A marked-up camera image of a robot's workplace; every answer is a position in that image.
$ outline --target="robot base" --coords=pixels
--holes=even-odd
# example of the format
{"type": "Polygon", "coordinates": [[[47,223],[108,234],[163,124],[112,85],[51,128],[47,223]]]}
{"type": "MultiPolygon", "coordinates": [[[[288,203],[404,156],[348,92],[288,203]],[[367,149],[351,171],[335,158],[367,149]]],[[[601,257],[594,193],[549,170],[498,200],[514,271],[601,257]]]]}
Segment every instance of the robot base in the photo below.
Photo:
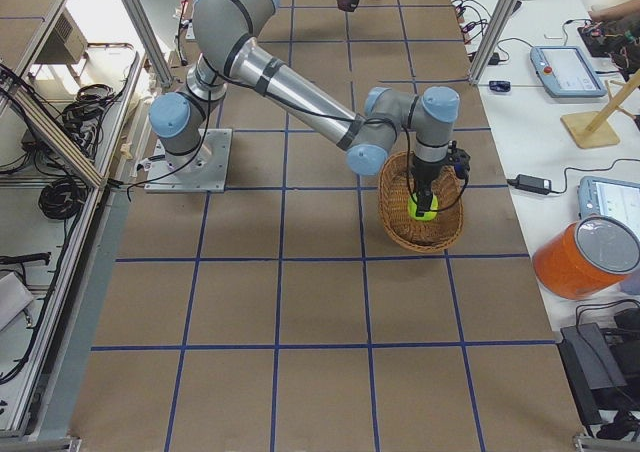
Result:
{"type": "MultiPolygon", "coordinates": [[[[213,156],[202,164],[195,172],[170,175],[159,179],[171,170],[166,160],[151,163],[147,173],[147,180],[159,179],[158,182],[145,184],[149,193],[188,193],[188,192],[224,192],[231,151],[231,129],[208,129],[205,143],[213,151],[213,156]]],[[[164,147],[158,140],[153,151],[155,155],[164,154],[164,147]]]]}

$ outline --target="wooden stand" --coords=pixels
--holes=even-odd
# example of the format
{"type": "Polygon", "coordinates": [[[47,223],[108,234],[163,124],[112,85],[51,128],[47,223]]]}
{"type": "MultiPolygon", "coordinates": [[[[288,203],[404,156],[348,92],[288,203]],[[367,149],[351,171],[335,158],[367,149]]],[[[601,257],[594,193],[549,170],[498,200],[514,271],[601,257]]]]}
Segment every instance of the wooden stand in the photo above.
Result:
{"type": "Polygon", "coordinates": [[[629,81],[600,112],[580,112],[560,117],[578,147],[590,149],[616,145],[620,142],[618,135],[607,123],[607,118],[638,86],[640,86],[640,71],[629,78],[629,81]]]}

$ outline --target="cable connector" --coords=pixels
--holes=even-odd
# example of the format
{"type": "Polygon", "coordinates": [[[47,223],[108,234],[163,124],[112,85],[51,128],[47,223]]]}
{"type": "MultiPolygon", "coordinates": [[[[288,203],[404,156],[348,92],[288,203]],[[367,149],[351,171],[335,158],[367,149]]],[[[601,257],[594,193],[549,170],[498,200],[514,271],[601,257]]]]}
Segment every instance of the cable connector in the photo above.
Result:
{"type": "Polygon", "coordinates": [[[551,181],[531,175],[518,174],[515,179],[507,179],[507,184],[516,189],[526,190],[534,194],[549,195],[551,193],[551,181]]]}

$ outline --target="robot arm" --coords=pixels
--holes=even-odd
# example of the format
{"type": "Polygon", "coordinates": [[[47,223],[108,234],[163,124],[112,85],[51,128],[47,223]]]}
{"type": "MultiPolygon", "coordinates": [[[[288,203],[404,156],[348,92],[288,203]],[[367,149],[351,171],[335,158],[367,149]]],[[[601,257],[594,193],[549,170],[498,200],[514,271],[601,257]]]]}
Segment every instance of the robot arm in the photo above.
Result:
{"type": "Polygon", "coordinates": [[[432,87],[420,98],[375,88],[367,99],[366,117],[356,114],[258,45],[255,37],[279,1],[196,1],[193,28],[202,55],[186,85],[156,100],[151,110],[152,126],[167,153],[193,152],[199,141],[198,126],[205,118],[202,111],[224,98],[225,82],[230,82],[252,88],[346,151],[347,164],[360,175],[379,172],[400,127],[416,130],[412,174],[418,212],[433,209],[431,182],[443,165],[455,160],[449,142],[458,113],[457,93],[432,87]],[[173,109],[184,112],[180,115],[173,109]],[[154,115],[162,119],[154,121],[154,115]]]}

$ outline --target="wooden stick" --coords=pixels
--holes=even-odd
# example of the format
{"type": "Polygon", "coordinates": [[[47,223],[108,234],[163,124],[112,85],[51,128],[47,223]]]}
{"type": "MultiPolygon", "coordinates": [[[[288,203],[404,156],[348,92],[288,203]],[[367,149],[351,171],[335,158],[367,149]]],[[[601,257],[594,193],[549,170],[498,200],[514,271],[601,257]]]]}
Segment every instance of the wooden stick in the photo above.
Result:
{"type": "Polygon", "coordinates": [[[640,86],[640,70],[633,74],[629,81],[624,84],[616,95],[613,96],[609,103],[600,112],[598,112],[598,115],[596,115],[591,122],[589,122],[585,127],[585,132],[587,134],[594,133],[638,86],[640,86]]]}

